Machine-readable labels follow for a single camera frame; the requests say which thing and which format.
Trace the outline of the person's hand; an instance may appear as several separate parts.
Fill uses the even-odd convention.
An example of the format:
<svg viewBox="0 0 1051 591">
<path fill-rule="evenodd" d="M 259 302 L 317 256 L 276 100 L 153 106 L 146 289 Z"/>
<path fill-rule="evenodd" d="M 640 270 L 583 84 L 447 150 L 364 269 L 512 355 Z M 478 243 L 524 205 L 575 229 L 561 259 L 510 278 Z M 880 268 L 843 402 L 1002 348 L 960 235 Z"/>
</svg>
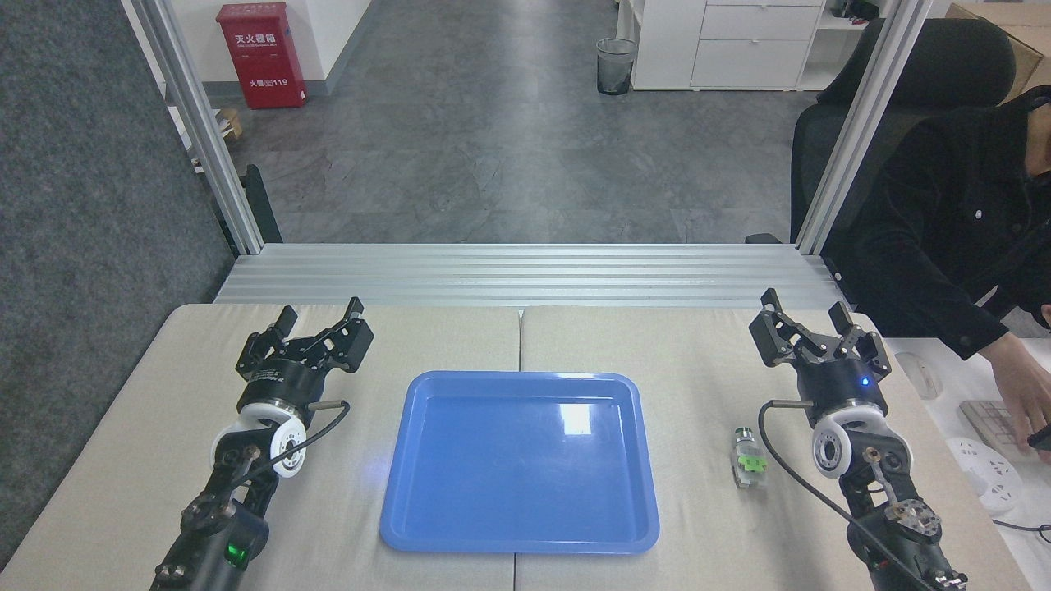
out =
<svg viewBox="0 0 1051 591">
<path fill-rule="evenodd" d="M 987 359 L 1003 404 L 1013 422 L 1021 453 L 1033 450 L 1027 439 L 1048 426 L 1050 419 L 1050 374 L 1022 343 L 1021 337 L 1006 333 L 978 350 Z"/>
</svg>

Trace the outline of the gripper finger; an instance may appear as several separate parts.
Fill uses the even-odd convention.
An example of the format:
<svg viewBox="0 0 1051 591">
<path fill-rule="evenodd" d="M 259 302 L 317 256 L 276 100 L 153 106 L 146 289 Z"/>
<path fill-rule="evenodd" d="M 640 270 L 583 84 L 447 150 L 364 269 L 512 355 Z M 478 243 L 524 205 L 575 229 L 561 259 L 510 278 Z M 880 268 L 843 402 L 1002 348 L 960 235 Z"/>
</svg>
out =
<svg viewBox="0 0 1051 591">
<path fill-rule="evenodd" d="M 364 309 L 360 298 L 352 298 L 337 324 L 315 337 L 289 341 L 287 358 L 313 370 L 337 368 L 345 373 L 356 373 L 373 341 L 372 330 L 360 317 Z"/>
<path fill-rule="evenodd" d="M 867 332 L 853 322 L 848 308 L 837 302 L 829 308 L 828 315 L 838 332 L 838 343 L 833 348 L 834 358 L 857 358 L 863 362 L 877 379 L 891 373 L 887 351 L 883 348 L 882 337 Z"/>
<path fill-rule="evenodd" d="M 252 375 L 259 364 L 271 352 L 281 351 L 297 319 L 298 315 L 291 306 L 284 306 L 277 321 L 267 327 L 265 332 L 249 334 L 236 361 L 236 373 Z"/>
<path fill-rule="evenodd" d="M 767 288 L 762 310 L 748 326 L 760 358 L 767 367 L 817 364 L 825 359 L 825 337 L 820 337 L 784 313 L 778 293 Z"/>
</svg>

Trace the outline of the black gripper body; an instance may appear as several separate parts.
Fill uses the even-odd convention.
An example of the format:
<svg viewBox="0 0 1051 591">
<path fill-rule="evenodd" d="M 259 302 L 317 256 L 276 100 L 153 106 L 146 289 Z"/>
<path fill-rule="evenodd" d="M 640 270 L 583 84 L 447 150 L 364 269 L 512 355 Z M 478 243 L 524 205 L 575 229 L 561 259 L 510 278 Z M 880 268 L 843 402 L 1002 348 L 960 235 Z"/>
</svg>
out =
<svg viewBox="0 0 1051 591">
<path fill-rule="evenodd" d="M 888 405 L 879 389 L 879 381 L 886 375 L 885 369 L 872 373 L 870 366 L 853 358 L 796 363 L 800 398 L 812 404 L 806 411 L 811 427 L 820 419 L 848 406 L 875 406 L 886 415 Z"/>
<path fill-rule="evenodd" d="M 313 415 L 307 406 L 320 401 L 327 370 L 312 368 L 296 360 L 269 358 L 245 374 L 247 385 L 239 400 L 241 408 L 253 403 L 282 403 L 298 415 Z"/>
</svg>

